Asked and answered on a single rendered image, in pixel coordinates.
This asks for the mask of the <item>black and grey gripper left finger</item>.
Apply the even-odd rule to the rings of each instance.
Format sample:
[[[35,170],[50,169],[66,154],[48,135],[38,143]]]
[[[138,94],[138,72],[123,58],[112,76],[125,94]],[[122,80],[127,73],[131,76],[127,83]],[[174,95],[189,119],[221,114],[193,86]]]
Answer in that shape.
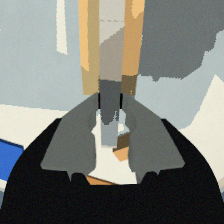
[[[100,93],[96,92],[61,118],[56,118],[23,151],[6,183],[0,224],[8,224],[30,197],[47,188],[71,184],[73,173],[87,178],[96,168],[96,141]]]

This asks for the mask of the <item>small tan wooden block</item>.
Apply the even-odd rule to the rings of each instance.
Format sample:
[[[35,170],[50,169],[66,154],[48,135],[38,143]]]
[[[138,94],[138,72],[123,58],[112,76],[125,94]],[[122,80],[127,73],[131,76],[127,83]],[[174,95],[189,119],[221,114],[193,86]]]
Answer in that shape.
[[[112,148],[114,155],[121,162],[127,160],[128,148],[130,142],[130,133],[119,136],[117,139],[117,148]]]

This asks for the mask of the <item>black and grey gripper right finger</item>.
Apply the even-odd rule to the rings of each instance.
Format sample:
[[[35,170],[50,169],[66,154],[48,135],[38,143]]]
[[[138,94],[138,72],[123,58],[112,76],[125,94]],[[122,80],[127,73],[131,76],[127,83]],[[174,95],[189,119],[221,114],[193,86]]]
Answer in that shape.
[[[120,94],[120,109],[130,130],[128,164],[140,184],[154,171],[159,182],[185,186],[204,197],[224,223],[224,202],[216,177],[201,152],[168,120],[126,93]],[[139,175],[139,176],[138,176]]]

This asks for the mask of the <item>blue flat rectangular slab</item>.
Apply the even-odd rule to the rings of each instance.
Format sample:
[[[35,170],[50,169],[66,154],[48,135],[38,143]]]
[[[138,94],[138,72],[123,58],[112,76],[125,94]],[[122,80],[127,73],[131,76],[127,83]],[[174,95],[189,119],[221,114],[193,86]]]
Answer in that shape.
[[[18,160],[24,147],[0,139],[0,179],[7,181],[15,162]]]

